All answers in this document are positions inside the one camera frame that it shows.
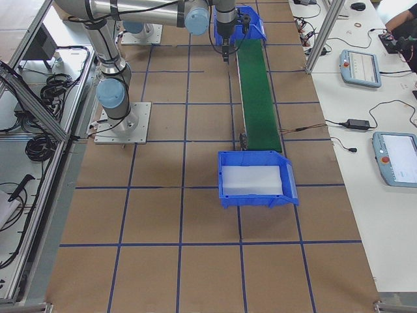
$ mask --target green conveyor belt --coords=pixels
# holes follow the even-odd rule
[[[245,40],[237,55],[247,150],[282,152],[261,41]]]

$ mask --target metal base plate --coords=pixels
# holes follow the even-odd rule
[[[162,38],[162,25],[153,24],[154,33],[146,39],[139,39],[131,33],[125,33],[122,38],[122,46],[145,46],[149,44],[160,44]]]
[[[150,102],[132,102],[132,111],[139,116],[137,127],[129,133],[123,134],[115,132],[112,129],[107,130],[109,125],[107,123],[98,126],[98,132],[107,130],[105,132],[95,135],[95,143],[146,143],[148,135],[149,117],[151,116]],[[107,119],[107,114],[103,110],[100,119]]]

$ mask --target white desk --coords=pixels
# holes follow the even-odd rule
[[[347,6],[355,2],[347,0]],[[367,30],[383,28],[381,20],[369,0],[365,11],[351,10],[349,20],[338,20],[330,37],[366,46]],[[296,16],[312,16],[315,6],[291,5]],[[327,9],[308,19],[319,30]],[[393,72],[409,69],[398,55],[389,55],[377,34],[371,32],[372,43],[368,49],[352,48],[339,40],[329,40],[332,53],[320,57],[313,69],[313,81],[326,119],[341,122],[348,118],[373,120],[369,109],[379,102],[399,99],[417,108],[417,100],[411,93],[416,89],[417,75],[382,77],[382,87],[370,89],[347,85],[341,79],[339,55],[343,49],[363,51],[377,55],[381,71]],[[417,133],[409,123],[412,109],[399,103],[382,104],[373,111],[378,121],[377,131]],[[334,149],[346,184],[356,222],[364,243],[369,265],[379,292],[417,291],[417,189],[387,186],[383,181],[372,148],[373,131],[361,132],[346,128],[329,127],[331,136],[339,138],[347,147],[356,147],[357,153],[344,151],[338,142]]]

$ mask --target black mouse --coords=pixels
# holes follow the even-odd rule
[[[365,10],[366,5],[363,2],[355,2],[351,4],[351,9],[356,11],[363,11]]]

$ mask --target blue bin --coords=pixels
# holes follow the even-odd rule
[[[249,7],[248,5],[240,5],[238,6],[241,13],[249,14],[250,15],[250,25],[248,34],[246,34],[246,39],[265,39],[265,29],[263,27],[263,20],[259,17],[258,13],[252,9],[252,7]],[[216,45],[221,46],[222,45],[222,37],[217,34],[217,25],[214,23],[214,36],[216,38]],[[230,37],[230,43],[234,44],[235,40],[240,40],[244,38],[244,34],[242,32],[242,26],[237,25],[235,32]]]
[[[223,166],[279,166],[283,194],[228,195],[223,192]],[[230,205],[298,205],[291,161],[276,151],[220,151],[218,153],[219,198],[224,208]]]

